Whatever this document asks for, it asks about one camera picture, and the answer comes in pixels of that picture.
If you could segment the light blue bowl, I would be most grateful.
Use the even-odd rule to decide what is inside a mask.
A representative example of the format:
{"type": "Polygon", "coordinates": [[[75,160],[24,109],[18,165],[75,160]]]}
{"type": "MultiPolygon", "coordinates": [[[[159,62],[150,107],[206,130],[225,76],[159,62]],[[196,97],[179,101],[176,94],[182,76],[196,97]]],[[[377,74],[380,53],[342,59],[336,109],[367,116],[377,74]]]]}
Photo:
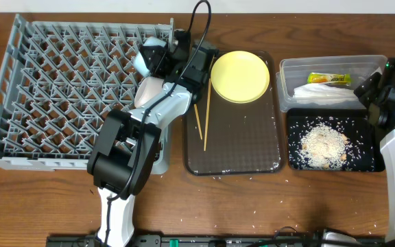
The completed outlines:
{"type": "Polygon", "coordinates": [[[147,77],[150,75],[148,62],[144,61],[144,58],[143,58],[143,50],[147,49],[149,46],[165,48],[167,46],[167,42],[152,36],[152,37],[149,37],[141,45],[141,47],[139,48],[139,52],[137,53],[136,58],[134,59],[133,65],[134,65],[134,68],[143,77],[147,77]]]}

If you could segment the white round bowl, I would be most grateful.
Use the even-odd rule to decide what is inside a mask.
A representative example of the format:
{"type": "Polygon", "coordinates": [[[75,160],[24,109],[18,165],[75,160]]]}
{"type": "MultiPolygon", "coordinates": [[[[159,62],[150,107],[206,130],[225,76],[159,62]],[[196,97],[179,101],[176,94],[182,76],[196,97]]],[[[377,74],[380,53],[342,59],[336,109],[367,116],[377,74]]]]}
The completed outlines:
{"type": "Polygon", "coordinates": [[[142,105],[147,103],[149,100],[151,100],[153,97],[158,95],[163,88],[163,79],[160,78],[155,78],[152,76],[149,76],[145,78],[137,92],[134,98],[134,106],[135,108],[140,108],[142,105]]]}

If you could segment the green orange snack wrapper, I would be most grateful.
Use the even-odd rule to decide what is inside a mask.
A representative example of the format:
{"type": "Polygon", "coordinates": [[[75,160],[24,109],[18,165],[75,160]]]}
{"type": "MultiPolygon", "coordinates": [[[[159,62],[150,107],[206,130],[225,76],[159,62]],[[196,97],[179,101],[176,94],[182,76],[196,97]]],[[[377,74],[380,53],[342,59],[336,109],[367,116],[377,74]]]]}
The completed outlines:
{"type": "Polygon", "coordinates": [[[310,73],[307,78],[308,84],[350,84],[350,74],[333,73],[310,73]]]}

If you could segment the white tissue paper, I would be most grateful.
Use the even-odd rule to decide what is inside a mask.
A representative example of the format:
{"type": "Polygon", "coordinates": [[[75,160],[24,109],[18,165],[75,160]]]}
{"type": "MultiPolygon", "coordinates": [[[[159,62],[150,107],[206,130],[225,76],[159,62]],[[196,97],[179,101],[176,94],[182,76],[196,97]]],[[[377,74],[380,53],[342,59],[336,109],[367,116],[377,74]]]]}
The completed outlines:
{"type": "Polygon", "coordinates": [[[305,84],[294,89],[293,98],[323,98],[351,99],[357,97],[350,89],[328,86],[327,84],[305,84]]]}

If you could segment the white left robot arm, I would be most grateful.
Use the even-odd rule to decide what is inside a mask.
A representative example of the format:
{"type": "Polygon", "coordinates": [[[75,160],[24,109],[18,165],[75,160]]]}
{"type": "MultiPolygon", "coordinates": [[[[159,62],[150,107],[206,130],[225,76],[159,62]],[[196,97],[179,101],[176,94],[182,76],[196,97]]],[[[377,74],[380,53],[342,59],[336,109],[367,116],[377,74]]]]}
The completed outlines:
{"type": "Polygon", "coordinates": [[[134,109],[110,111],[88,160],[101,198],[101,226],[95,246],[127,246],[134,233],[132,215],[136,195],[152,172],[164,131],[202,97],[218,55],[216,46],[192,42],[188,32],[177,31],[174,48],[148,38],[136,57],[136,69],[145,79],[134,109]]]}

